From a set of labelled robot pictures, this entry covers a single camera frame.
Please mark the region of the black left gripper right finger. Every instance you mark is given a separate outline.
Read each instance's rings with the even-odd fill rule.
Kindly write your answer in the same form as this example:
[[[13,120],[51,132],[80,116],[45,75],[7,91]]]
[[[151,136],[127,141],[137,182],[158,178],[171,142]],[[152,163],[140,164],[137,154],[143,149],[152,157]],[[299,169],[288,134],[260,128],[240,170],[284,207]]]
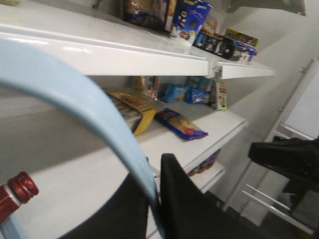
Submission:
[[[160,209],[167,239],[263,239],[256,229],[217,208],[192,182],[174,154],[160,162]]]

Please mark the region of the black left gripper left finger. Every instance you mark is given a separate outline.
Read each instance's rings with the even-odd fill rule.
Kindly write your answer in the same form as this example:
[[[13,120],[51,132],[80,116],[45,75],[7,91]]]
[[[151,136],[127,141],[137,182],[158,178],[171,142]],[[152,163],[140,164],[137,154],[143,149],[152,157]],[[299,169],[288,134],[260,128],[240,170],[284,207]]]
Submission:
[[[94,215],[62,239],[144,239],[149,203],[131,174]]]

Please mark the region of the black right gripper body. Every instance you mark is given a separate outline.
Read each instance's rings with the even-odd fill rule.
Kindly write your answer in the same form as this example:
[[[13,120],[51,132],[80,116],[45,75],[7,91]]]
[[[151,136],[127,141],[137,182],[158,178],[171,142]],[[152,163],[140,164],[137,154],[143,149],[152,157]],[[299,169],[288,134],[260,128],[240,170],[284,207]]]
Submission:
[[[291,193],[293,208],[309,190],[319,191],[319,139],[281,139],[273,142],[254,142],[248,157],[252,162],[279,173],[292,182],[285,188]]]

